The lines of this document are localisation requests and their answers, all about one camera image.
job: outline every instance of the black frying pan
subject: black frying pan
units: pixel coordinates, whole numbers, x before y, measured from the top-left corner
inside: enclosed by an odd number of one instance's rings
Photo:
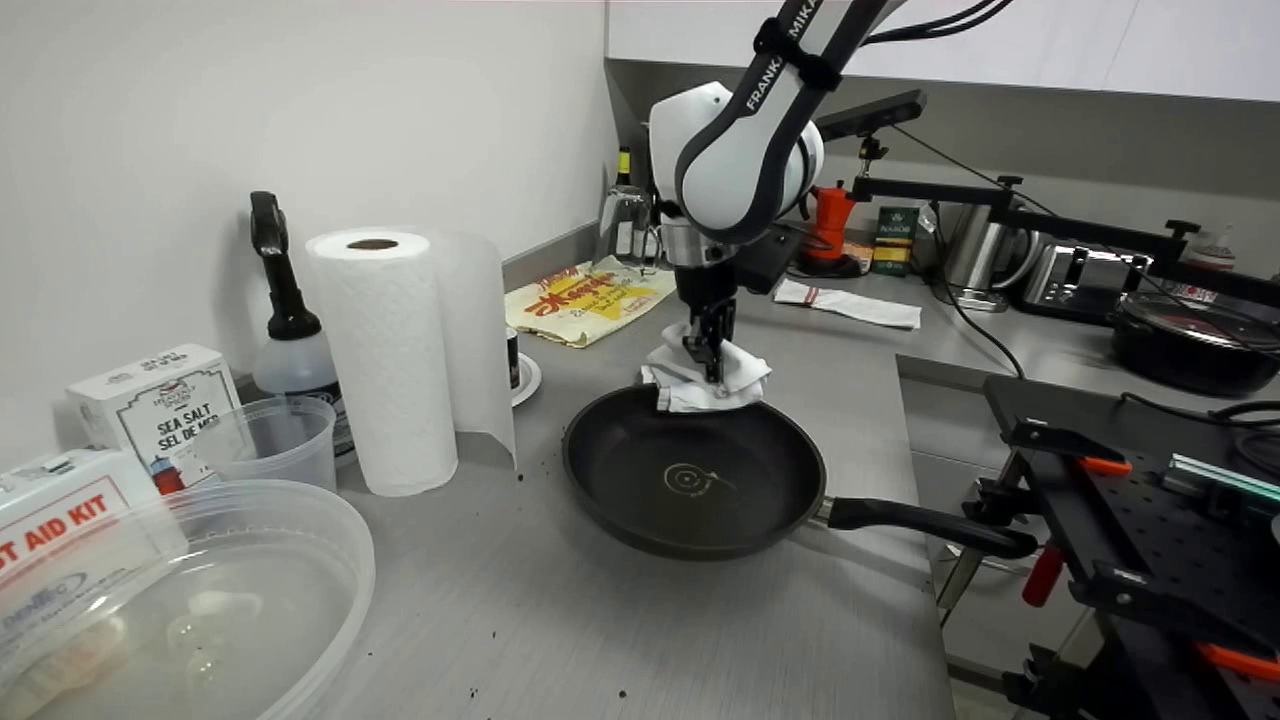
[[[658,388],[611,392],[573,418],[564,468],[588,512],[622,542],[667,557],[740,557],[805,520],[836,530],[899,525],[1018,559],[1036,538],[946,512],[869,498],[827,498],[822,455],[795,423],[756,402],[668,414]]]

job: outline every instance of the pan logo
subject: pan logo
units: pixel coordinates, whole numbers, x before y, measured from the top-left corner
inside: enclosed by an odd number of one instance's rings
[[[712,486],[716,483],[724,483],[730,489],[737,492],[733,483],[689,462],[676,462],[667,468],[662,474],[662,482],[667,484],[667,489],[671,492],[689,497],[707,495],[707,491],[712,489]]]

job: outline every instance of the spray bottle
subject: spray bottle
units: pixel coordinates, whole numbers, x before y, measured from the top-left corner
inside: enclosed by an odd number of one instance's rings
[[[250,238],[262,258],[271,288],[271,319],[266,343],[253,364],[253,383],[271,395],[307,395],[333,405],[333,454],[338,466],[356,459],[351,425],[338,387],[338,372],[320,319],[302,304],[302,291],[289,263],[289,231],[284,213],[270,192],[251,192]]]

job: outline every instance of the paper towel roll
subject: paper towel roll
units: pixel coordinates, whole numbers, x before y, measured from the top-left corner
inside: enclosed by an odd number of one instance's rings
[[[307,242],[360,465],[384,496],[448,482],[456,428],[488,432],[515,457],[498,254],[425,234],[360,228]]]

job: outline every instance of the toaster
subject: toaster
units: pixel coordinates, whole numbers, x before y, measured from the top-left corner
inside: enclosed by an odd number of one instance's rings
[[[1023,292],[1014,293],[1014,306],[1036,315],[1110,325],[1116,302],[1138,288],[1138,272],[1151,263],[1152,258],[1140,252],[1050,240],[1041,246]]]

